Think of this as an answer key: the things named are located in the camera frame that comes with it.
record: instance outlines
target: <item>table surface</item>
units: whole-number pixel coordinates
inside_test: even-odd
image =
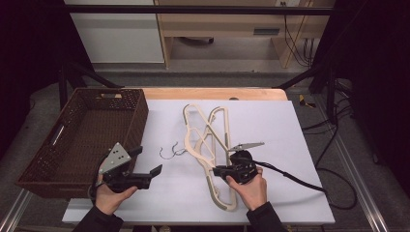
[[[150,109],[142,139],[143,152],[134,172],[147,173],[163,165],[162,173],[153,179],[149,189],[139,190],[123,203],[116,215],[130,224],[248,224],[247,208],[239,195],[238,206],[226,212],[215,205],[202,166],[189,153],[172,159],[171,148],[184,148],[186,127],[183,108],[189,103],[200,106],[205,115],[217,106],[228,108],[231,145],[265,142],[251,148],[253,159],[266,161],[294,176],[321,186],[308,152],[296,113],[285,93],[275,89],[144,89]],[[236,98],[246,101],[228,101]],[[196,112],[190,111],[193,124],[200,124]],[[217,155],[217,165],[223,165]],[[334,223],[332,211],[322,192],[302,187],[277,172],[264,169],[271,201],[283,223]],[[221,178],[213,178],[220,198],[229,201],[229,187]],[[88,199],[72,199],[64,222],[79,222],[92,207]]]

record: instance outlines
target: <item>brown wicker basket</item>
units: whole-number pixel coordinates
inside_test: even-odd
[[[141,89],[76,89],[16,184],[44,198],[87,197],[101,158],[116,142],[139,146],[147,117]]]

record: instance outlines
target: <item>white cabinet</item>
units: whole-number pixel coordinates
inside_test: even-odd
[[[154,5],[152,0],[65,0],[66,4]],[[71,14],[92,63],[163,63],[155,14]]]

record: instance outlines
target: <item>hand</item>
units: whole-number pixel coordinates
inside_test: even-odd
[[[226,177],[228,185],[235,189],[251,211],[256,210],[268,201],[266,180],[262,177],[262,168],[257,167],[258,174],[244,185],[239,185],[230,177]]]
[[[120,207],[121,203],[130,198],[137,190],[131,187],[121,193],[113,192],[106,184],[97,188],[96,207],[106,215],[112,215]]]

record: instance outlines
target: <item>floor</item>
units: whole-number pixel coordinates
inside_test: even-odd
[[[101,75],[126,86],[270,88],[280,85],[306,69],[296,62],[293,62],[289,69],[280,68],[278,57],[269,39],[229,38],[215,38],[212,44],[178,39],[174,44],[169,69],[150,65],[137,66],[136,70],[135,65],[96,65]],[[323,95],[310,95],[307,90],[309,82],[309,79],[305,80],[286,91],[288,98],[294,103],[301,128],[325,120],[323,107],[321,107],[324,105]],[[58,88],[54,84],[32,96],[33,108],[14,143],[1,160],[0,218],[2,219],[6,217],[20,193],[20,188],[16,187],[14,182],[35,155],[58,117],[57,94]],[[301,94],[307,103],[314,103],[316,106],[301,105]],[[337,94],[337,100],[342,100],[344,97],[342,94]],[[339,109],[345,106],[348,106],[348,101],[341,101]],[[354,119],[354,112],[345,111],[343,115],[339,120],[338,138],[332,142],[320,162],[320,167],[332,169],[351,180],[351,170],[343,165],[345,157],[341,155],[343,152],[347,153],[347,157],[353,161],[365,183],[372,200],[370,202],[374,203],[382,221],[385,222],[382,225],[387,226],[388,229],[374,227],[371,217],[368,217],[369,207],[363,200],[349,211],[332,208],[336,223],[324,225],[323,229],[325,231],[410,231],[409,198],[401,190],[389,167],[373,162],[371,150]],[[305,137],[313,160],[318,160],[330,141],[332,131],[335,131],[335,129],[330,130],[332,127],[325,124],[315,130],[306,131]],[[325,172],[319,172],[319,176],[335,203],[349,205],[352,202],[352,191],[339,178]],[[52,227],[48,228],[50,229],[48,231],[56,231],[55,227],[66,229],[73,227],[61,222],[68,204],[65,199],[42,199],[36,195],[29,197],[31,197],[30,201],[25,206],[16,231],[47,231],[44,226]],[[322,230],[318,226],[298,225],[292,225],[292,229],[293,231]]]

